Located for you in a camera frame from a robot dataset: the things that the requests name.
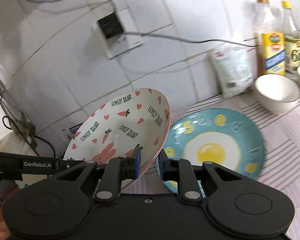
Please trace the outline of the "pink Lovely Bear plate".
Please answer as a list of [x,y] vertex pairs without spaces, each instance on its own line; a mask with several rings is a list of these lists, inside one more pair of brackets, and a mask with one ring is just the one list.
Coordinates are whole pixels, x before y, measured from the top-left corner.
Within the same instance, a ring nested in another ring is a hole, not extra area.
[[131,157],[141,146],[139,175],[160,153],[171,124],[167,98],[150,88],[121,94],[100,106],[73,135],[65,160],[93,160],[106,164],[111,158]]

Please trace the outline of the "blue fried egg plate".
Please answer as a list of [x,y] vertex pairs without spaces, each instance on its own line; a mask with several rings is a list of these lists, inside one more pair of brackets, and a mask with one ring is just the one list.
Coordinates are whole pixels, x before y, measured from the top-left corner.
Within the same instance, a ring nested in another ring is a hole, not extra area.
[[259,177],[266,158],[264,139],[253,121],[223,108],[205,109],[177,121],[164,150],[169,158],[198,166],[212,161],[252,179]]

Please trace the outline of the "large white ribbed bowl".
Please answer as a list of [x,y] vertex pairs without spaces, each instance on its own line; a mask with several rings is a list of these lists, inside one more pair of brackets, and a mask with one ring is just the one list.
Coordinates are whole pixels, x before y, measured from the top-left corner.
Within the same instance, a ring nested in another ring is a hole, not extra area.
[[285,114],[297,106],[300,89],[292,79],[279,74],[265,74],[255,80],[258,100],[273,114]]

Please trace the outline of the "white appliance at left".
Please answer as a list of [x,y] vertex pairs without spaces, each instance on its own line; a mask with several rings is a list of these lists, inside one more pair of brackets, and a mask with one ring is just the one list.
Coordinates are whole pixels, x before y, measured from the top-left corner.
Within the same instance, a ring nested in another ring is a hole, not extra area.
[[[41,157],[55,157],[56,153],[53,146],[43,138],[38,136],[27,137],[29,142],[37,144],[34,149]],[[37,156],[33,148],[21,137],[21,135],[10,132],[0,139],[0,152]]]

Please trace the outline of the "striped table mat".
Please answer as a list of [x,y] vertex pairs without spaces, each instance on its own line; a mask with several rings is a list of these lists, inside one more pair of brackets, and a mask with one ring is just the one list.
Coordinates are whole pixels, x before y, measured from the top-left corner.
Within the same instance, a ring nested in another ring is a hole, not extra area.
[[268,111],[250,92],[223,99],[215,95],[172,113],[172,121],[197,111],[226,108],[244,114],[260,130],[265,150],[242,152],[237,170],[255,175],[258,181],[285,193],[293,202],[295,217],[287,232],[290,239],[300,239],[300,100],[284,114]]

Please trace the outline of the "white salt bag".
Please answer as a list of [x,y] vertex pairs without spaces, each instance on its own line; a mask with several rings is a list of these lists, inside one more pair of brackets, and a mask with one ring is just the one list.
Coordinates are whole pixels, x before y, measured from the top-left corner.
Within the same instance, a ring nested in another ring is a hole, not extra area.
[[237,96],[252,88],[253,68],[248,62],[245,47],[220,44],[211,51],[210,60],[224,98]]

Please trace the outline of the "black power adapter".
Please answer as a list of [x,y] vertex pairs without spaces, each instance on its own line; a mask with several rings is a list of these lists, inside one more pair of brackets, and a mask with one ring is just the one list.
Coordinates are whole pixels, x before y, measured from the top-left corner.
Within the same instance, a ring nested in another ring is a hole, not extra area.
[[101,31],[106,40],[117,35],[121,35],[125,32],[123,25],[121,24],[120,19],[115,12],[109,14],[108,16],[105,16],[104,18],[101,18],[97,21],[97,23],[101,28]]

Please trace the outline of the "yellow label cooking wine bottle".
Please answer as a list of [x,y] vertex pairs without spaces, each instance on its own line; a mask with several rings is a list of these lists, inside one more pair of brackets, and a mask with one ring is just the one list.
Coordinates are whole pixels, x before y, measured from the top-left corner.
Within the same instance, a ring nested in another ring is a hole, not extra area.
[[253,29],[257,38],[258,75],[284,75],[285,39],[269,0],[257,0]]

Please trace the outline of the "white vinegar bottle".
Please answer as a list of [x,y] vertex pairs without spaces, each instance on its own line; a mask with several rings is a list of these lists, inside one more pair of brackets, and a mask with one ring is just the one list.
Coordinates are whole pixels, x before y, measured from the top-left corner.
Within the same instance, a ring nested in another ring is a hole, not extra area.
[[293,80],[297,79],[300,66],[300,34],[292,14],[291,1],[281,1],[283,7],[282,32],[285,38],[285,75]]

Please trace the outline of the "white wall socket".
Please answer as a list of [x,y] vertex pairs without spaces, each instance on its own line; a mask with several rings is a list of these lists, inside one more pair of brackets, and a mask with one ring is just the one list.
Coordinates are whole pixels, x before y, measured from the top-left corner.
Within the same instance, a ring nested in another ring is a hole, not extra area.
[[112,59],[143,44],[129,9],[104,16],[92,27],[108,59]]

